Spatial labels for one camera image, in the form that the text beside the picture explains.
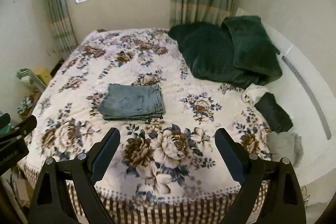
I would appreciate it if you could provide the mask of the blue denim pants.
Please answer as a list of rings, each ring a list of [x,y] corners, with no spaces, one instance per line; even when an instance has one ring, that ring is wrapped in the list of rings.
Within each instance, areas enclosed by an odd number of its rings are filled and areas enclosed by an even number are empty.
[[[161,90],[156,84],[110,84],[98,112],[107,121],[161,118],[164,113]]]

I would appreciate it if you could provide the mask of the grey cloth on bed edge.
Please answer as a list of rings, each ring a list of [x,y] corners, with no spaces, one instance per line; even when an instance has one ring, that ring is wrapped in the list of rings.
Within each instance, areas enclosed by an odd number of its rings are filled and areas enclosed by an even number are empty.
[[[271,132],[266,136],[272,161],[280,161],[283,157],[290,160],[297,168],[303,157],[302,137],[291,132]]]

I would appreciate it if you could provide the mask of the green box on floor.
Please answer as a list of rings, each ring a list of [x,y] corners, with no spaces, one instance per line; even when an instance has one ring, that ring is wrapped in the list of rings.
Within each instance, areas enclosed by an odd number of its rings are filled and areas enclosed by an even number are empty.
[[[16,77],[31,90],[44,92],[47,85],[30,69],[23,68],[17,71]]]

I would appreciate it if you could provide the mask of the yellow box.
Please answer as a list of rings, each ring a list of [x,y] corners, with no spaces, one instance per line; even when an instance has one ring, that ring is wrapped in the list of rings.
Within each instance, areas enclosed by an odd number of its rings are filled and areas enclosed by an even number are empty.
[[[34,73],[46,86],[52,80],[52,75],[46,67],[35,69]]]

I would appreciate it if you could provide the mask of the black folded garment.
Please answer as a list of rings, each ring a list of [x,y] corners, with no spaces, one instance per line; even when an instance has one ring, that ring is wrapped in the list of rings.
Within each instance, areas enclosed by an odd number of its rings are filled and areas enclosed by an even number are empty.
[[[290,116],[276,102],[272,93],[266,92],[255,104],[255,108],[264,117],[271,131],[287,132],[293,127]]]

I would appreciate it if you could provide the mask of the white patterned cloth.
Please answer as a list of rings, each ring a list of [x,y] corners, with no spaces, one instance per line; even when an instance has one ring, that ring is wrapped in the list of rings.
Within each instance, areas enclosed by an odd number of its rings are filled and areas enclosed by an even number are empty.
[[[250,84],[250,86],[242,93],[241,100],[253,107],[267,92],[269,91],[264,86]]]

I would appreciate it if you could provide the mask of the white curved headboard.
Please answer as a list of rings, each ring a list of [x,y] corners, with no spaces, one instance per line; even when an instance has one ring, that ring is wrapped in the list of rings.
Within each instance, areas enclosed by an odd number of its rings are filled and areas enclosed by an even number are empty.
[[[303,156],[295,172],[309,203],[331,201],[335,194],[335,97],[310,60],[283,34],[263,23],[280,51],[279,80],[267,85],[289,114],[292,132],[301,137]]]

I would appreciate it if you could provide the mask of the green striped left curtain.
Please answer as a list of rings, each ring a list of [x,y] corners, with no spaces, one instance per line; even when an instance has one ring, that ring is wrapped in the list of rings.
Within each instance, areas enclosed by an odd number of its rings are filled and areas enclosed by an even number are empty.
[[[46,0],[46,5],[58,54],[63,60],[66,60],[78,46],[67,8],[67,1]]]

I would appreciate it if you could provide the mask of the dark green pillow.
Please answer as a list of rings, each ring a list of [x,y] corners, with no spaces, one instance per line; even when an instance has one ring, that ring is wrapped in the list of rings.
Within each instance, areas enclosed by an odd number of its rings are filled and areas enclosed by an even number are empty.
[[[231,35],[236,68],[266,76],[271,80],[282,76],[277,59],[280,51],[272,43],[259,16],[226,17],[222,25]]]

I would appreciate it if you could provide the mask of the dark green blanket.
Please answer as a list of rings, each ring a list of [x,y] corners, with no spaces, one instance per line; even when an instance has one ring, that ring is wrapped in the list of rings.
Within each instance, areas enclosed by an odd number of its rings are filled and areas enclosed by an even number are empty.
[[[234,66],[231,35],[218,25],[195,22],[173,26],[168,36],[177,41],[191,74],[201,80],[247,88],[250,84],[266,85],[269,77]]]

